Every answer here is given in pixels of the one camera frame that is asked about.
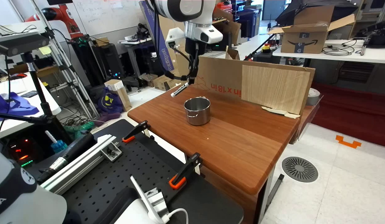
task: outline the red carpet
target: red carpet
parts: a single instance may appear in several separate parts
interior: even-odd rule
[[[324,95],[312,123],[385,146],[385,95],[313,83]]]

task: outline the black umbrella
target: black umbrella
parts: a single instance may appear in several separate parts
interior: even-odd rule
[[[281,26],[293,25],[295,15],[306,7],[334,5],[331,21],[352,14],[358,7],[346,0],[292,0],[289,6],[275,19]]]

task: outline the white tile floor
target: white tile floor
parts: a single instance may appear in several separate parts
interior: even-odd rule
[[[267,38],[267,35],[258,35],[237,46],[240,58]],[[162,93],[154,88],[145,88],[130,96],[130,102],[137,107]],[[137,124],[128,118],[127,113],[123,113],[120,119]],[[337,134],[344,136],[347,142],[361,142],[362,146],[352,149],[338,144],[335,140]],[[184,160],[181,151],[154,136],[160,146]],[[263,224],[385,224],[385,147],[310,124],[302,139],[288,145],[281,155],[272,185],[279,174],[285,174],[281,162],[288,156],[299,156],[313,163],[319,172],[318,179],[301,183],[285,175]]]

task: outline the wooden tabletop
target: wooden tabletop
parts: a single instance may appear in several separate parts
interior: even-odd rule
[[[184,102],[205,96],[211,101],[211,120],[202,126],[186,120]],[[203,165],[248,194],[256,194],[279,159],[299,119],[272,114],[242,100],[189,87],[177,97],[159,95],[129,111],[137,122],[188,156],[201,154]]]

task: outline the duct tape roll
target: duct tape roll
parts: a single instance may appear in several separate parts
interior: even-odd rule
[[[314,106],[317,104],[319,98],[319,92],[316,89],[310,88],[309,96],[307,98],[306,105]]]

